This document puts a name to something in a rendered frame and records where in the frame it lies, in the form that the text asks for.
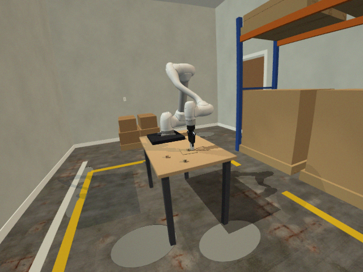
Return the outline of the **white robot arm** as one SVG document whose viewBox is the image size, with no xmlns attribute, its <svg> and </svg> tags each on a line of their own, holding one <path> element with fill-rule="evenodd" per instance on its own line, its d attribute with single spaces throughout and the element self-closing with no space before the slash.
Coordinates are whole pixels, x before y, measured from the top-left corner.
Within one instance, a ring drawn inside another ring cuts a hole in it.
<svg viewBox="0 0 363 272">
<path fill-rule="evenodd" d="M 170 112 L 164 112 L 161 115 L 161 137 L 176 135 L 174 128 L 179 126 L 194 126 L 196 117 L 208 116 L 213 113 L 214 108 L 211 104 L 203 101 L 197 94 L 188 89 L 188 81 L 195 74 L 195 67 L 187 63 L 173 64 L 169 62 L 166 65 L 166 73 L 175 87 L 179 89 L 178 110 L 175 115 Z M 187 95 L 194 101 L 187 102 Z"/>
</svg>

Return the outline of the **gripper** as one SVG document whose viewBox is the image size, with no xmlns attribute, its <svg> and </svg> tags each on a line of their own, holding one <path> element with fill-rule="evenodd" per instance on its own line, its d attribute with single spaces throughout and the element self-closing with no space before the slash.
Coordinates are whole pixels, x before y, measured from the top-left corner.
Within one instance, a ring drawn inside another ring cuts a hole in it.
<svg viewBox="0 0 363 272">
<path fill-rule="evenodd" d="M 187 126 L 188 141 L 189 141 L 189 147 L 191 147 L 191 150 L 194 150 L 195 135 L 196 135 L 196 133 L 194 133 L 194 129 L 195 129 L 195 125 Z"/>
</svg>

